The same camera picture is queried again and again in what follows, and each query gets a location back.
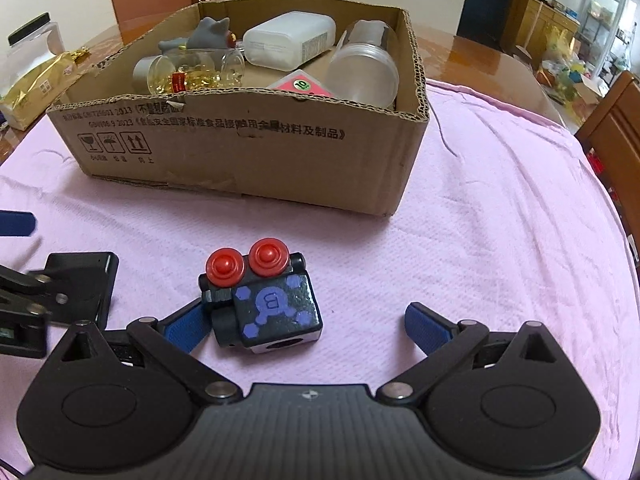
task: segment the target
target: plastic bottle cap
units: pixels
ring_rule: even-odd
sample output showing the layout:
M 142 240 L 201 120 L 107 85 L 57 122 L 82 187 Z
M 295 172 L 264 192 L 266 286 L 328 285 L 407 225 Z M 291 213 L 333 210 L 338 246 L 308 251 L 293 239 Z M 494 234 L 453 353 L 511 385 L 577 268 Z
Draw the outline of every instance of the plastic bottle cap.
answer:
M 289 249 L 277 238 L 258 240 L 249 251 L 249 266 L 258 276 L 277 276 L 289 264 Z
M 244 258 L 230 247 L 218 249 L 207 260 L 205 272 L 215 286 L 227 288 L 237 285 L 244 276 Z
M 393 58 L 383 48 L 351 43 L 336 51 L 324 82 L 338 99 L 387 108 L 398 94 L 400 75 Z

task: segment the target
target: clear plastic container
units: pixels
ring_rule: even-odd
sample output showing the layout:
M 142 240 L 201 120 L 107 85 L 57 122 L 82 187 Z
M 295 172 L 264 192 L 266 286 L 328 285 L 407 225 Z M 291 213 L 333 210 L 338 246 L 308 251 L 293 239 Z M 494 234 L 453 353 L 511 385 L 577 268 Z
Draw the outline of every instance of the clear plastic container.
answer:
M 9 44 L 0 62 L 0 96 L 25 74 L 65 51 L 58 24 L 49 21 L 47 13 L 11 33 Z
M 331 16 L 294 10 L 246 31 L 246 60 L 257 66 L 290 72 L 334 46 Z
M 398 38 L 378 20 L 358 20 L 345 31 L 327 68 L 324 86 L 338 99 L 389 108 L 398 94 Z

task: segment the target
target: pink label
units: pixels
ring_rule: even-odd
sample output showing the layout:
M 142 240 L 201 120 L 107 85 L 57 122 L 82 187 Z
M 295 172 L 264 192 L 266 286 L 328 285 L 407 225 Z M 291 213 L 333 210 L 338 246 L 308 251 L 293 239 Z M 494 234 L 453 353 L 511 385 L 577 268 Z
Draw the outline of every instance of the pink label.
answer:
M 285 81 L 283 84 L 276 86 L 278 90 L 288 90 L 299 94 L 314 94 L 333 97 L 333 95 L 322 88 L 319 84 L 314 83 L 303 75 L 299 75 Z

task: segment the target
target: wooden cabinet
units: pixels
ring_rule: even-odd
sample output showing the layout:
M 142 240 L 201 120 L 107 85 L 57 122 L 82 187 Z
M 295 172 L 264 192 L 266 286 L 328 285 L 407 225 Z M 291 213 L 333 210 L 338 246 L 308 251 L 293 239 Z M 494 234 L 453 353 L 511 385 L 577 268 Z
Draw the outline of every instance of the wooden cabinet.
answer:
M 560 31 L 568 30 L 571 38 L 577 34 L 580 27 L 577 21 L 539 0 L 517 0 L 500 40 L 500 46 L 505 52 L 511 53 L 516 45 L 524 46 L 538 11 L 540 15 L 527 45 L 534 68 L 537 68 L 542 61 L 546 50 L 546 35 L 552 27 L 557 27 Z

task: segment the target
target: blue foam pad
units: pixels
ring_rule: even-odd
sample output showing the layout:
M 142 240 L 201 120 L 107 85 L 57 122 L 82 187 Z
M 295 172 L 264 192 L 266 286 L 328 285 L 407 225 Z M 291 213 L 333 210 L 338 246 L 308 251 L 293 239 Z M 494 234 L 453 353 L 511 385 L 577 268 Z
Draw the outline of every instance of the blue foam pad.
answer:
M 404 330 L 411 340 L 429 355 L 451 341 L 448 328 L 410 304 L 404 313 Z
M 164 338 L 190 353 L 211 332 L 211 318 L 199 303 L 164 329 Z

